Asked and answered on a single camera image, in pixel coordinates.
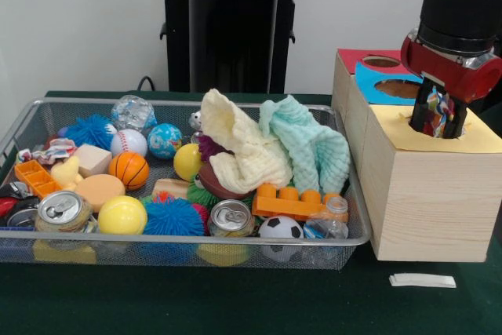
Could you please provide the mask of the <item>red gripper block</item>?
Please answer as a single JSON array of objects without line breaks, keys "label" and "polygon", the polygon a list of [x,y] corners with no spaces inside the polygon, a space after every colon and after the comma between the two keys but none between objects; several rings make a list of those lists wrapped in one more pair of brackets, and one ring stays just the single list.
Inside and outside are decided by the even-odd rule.
[{"label": "red gripper block", "polygon": [[460,137],[467,117],[467,105],[489,94],[501,79],[501,58],[494,53],[465,57],[458,53],[443,53],[426,46],[412,29],[401,48],[402,65],[416,76],[424,78],[415,99],[409,125],[422,133],[428,112],[427,99],[434,84],[449,95],[443,139]]}]

